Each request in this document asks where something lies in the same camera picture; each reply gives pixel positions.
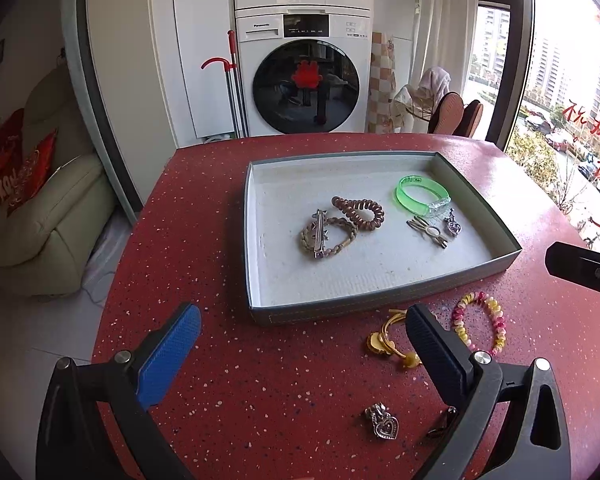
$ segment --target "green plastic wristband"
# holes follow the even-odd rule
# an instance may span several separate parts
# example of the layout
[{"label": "green plastic wristband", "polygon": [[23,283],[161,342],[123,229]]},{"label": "green plastic wristband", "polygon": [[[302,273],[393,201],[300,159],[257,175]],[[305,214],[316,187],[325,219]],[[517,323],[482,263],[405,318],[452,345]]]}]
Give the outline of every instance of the green plastic wristband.
[{"label": "green plastic wristband", "polygon": [[[403,188],[409,186],[423,187],[437,196],[438,200],[431,204],[418,202],[404,192]],[[395,197],[405,209],[418,216],[435,215],[440,208],[451,202],[451,197],[444,187],[440,186],[435,180],[419,175],[403,177],[395,188]]]}]

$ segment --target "pink and yellow beaded bracelet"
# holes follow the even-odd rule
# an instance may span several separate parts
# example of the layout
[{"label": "pink and yellow beaded bracelet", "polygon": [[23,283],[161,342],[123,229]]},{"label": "pink and yellow beaded bracelet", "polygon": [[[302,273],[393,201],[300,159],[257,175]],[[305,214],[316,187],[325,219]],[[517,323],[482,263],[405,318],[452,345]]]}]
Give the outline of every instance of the pink and yellow beaded bracelet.
[{"label": "pink and yellow beaded bracelet", "polygon": [[495,341],[493,349],[491,349],[489,353],[494,356],[502,352],[505,341],[507,340],[507,324],[504,321],[504,313],[502,312],[502,307],[498,304],[498,302],[494,300],[492,296],[489,296],[484,292],[479,292],[478,294],[470,292],[469,294],[463,296],[462,300],[458,301],[458,304],[451,314],[452,328],[456,331],[458,337],[464,342],[464,344],[469,347],[469,350],[475,352],[478,349],[477,346],[471,341],[471,338],[469,338],[466,326],[464,325],[464,310],[471,303],[482,303],[487,309],[491,319]]}]

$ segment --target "red table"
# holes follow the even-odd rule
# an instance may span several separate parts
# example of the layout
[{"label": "red table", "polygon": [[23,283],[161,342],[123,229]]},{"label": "red table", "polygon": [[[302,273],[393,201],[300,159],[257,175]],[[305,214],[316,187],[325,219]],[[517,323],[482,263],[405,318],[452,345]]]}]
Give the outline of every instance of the red table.
[{"label": "red table", "polygon": [[[552,363],[573,478],[586,478],[600,461],[600,295],[546,272],[546,248],[556,240],[581,244],[578,234],[544,192],[486,142],[314,134],[178,150],[118,266],[94,362],[134,348],[180,302],[193,301],[202,312],[202,335],[151,414],[197,479],[410,478],[435,446],[422,437],[444,406],[423,367],[402,372],[394,361],[366,355],[364,340],[386,319],[386,309],[274,328],[256,326],[247,309],[242,197],[249,161],[368,150],[439,151],[516,235],[524,250],[507,272],[422,302],[445,325],[470,290],[500,301],[510,319],[500,360],[530,364],[543,356]],[[486,316],[472,316],[474,340],[487,345]],[[397,329],[395,341],[410,348]],[[369,436],[360,413],[378,400],[400,420],[398,440]],[[468,478],[484,465],[503,414],[499,406]]]}]

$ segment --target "slipper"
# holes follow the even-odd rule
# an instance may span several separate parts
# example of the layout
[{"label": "slipper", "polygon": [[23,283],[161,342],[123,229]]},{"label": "slipper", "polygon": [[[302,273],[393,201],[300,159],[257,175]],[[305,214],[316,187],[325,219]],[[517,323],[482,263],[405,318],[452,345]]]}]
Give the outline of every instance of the slipper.
[{"label": "slipper", "polygon": [[473,137],[475,129],[478,127],[478,124],[480,124],[483,110],[484,105],[478,101],[478,99],[471,101],[464,109],[462,120],[454,131],[454,135],[460,137]]},{"label": "slipper", "polygon": [[452,135],[462,120],[464,103],[455,92],[446,94],[429,121],[430,134]]}]

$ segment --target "dryer door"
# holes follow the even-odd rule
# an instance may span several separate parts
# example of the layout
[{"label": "dryer door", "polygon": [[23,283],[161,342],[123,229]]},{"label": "dryer door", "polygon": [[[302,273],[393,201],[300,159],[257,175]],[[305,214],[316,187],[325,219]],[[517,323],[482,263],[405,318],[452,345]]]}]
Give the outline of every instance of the dryer door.
[{"label": "dryer door", "polygon": [[285,43],[262,61],[253,79],[258,112],[283,134],[336,129],[353,112],[359,94],[353,62],[323,40]]}]

